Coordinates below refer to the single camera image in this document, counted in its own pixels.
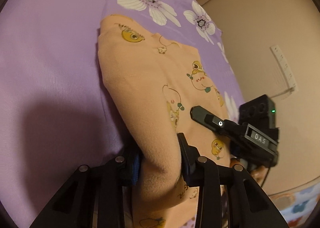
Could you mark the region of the right hand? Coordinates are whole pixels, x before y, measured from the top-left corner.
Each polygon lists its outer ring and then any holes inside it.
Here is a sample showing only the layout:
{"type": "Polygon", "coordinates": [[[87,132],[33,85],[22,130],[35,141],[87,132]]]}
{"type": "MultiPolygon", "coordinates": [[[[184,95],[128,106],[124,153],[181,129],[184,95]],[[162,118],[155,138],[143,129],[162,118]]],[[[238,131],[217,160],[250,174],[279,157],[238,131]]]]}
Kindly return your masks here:
{"type": "Polygon", "coordinates": [[[234,165],[241,165],[243,168],[245,168],[250,175],[253,177],[253,179],[262,187],[265,179],[268,175],[269,168],[266,168],[265,166],[260,166],[256,169],[250,170],[249,163],[244,159],[238,159],[238,158],[231,158],[230,167],[233,167],[234,165]]]}

